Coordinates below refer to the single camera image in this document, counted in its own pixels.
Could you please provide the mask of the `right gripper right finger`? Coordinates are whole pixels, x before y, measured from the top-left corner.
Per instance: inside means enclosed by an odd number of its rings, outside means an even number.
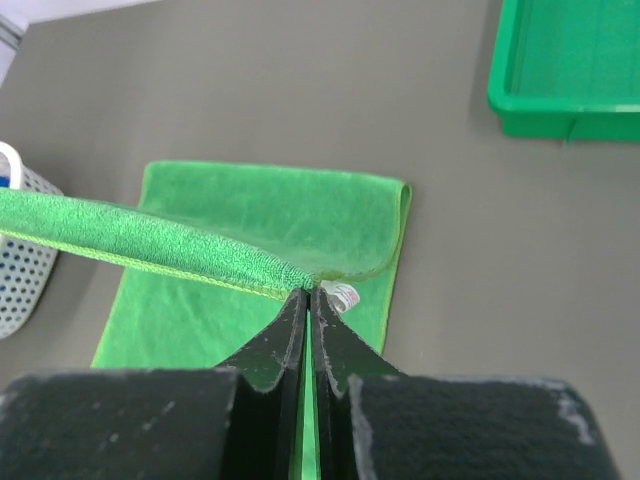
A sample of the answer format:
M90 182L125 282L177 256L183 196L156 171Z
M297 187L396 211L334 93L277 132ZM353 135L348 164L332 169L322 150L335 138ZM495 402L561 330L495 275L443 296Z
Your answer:
M410 376L310 296L324 479L616 479L589 405L543 377Z

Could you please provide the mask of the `green towel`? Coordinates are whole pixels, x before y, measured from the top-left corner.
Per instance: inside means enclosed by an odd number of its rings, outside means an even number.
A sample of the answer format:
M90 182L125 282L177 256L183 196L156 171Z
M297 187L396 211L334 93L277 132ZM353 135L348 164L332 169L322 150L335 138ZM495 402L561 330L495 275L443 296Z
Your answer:
M304 290L302 477L319 458L311 293L379 354L410 201L375 175L161 161L135 208L5 189L1 230L124 267L92 369L216 366Z

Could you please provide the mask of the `green plastic bin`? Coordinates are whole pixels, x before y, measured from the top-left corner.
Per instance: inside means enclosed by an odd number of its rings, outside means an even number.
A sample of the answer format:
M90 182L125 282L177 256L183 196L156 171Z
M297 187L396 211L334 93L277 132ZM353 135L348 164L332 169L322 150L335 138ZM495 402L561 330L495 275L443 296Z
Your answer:
M509 136L638 141L638 2L503 2L487 98Z

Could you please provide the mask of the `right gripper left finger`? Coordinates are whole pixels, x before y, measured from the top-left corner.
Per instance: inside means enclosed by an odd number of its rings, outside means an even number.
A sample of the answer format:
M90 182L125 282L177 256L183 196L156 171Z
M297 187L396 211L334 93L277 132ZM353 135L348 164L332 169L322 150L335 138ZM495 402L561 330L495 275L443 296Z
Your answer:
M1 395L5 479L297 479L306 293L216 366L30 374Z

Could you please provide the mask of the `white perforated plastic basket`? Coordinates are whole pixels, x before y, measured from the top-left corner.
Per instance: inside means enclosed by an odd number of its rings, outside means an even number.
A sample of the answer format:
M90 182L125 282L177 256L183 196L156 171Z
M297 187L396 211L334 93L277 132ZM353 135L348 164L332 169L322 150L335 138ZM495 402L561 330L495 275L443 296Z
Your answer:
M62 195L62 191L22 161L18 151L1 143L1 159L11 166L10 190ZM58 251L1 235L1 339L16 333L31 317L45 289Z

